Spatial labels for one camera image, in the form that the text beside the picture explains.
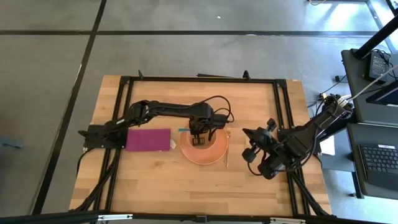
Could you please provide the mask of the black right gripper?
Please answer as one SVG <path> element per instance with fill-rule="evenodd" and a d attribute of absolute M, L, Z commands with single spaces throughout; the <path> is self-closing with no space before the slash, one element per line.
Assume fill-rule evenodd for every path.
<path fill-rule="evenodd" d="M 262 161 L 267 163 L 278 163 L 279 155 L 276 153 L 276 147 L 279 144 L 272 136 L 274 128 L 268 126 L 267 128 L 247 129 L 243 128 L 244 134 L 254 144 L 252 148 L 245 148 L 242 152 L 242 157 L 247 163 L 252 163 L 256 156 L 262 151 Z"/>

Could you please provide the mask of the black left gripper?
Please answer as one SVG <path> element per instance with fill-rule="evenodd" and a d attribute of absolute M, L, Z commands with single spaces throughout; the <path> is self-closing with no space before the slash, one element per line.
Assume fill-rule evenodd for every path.
<path fill-rule="evenodd" d="M 188 120 L 188 127 L 190 129 L 190 134 L 194 135 L 192 139 L 192 145 L 204 145 L 205 138 L 196 135 L 209 133 L 209 135 L 214 134 L 215 126 L 213 124 L 213 115 L 209 116 L 190 116 Z"/>

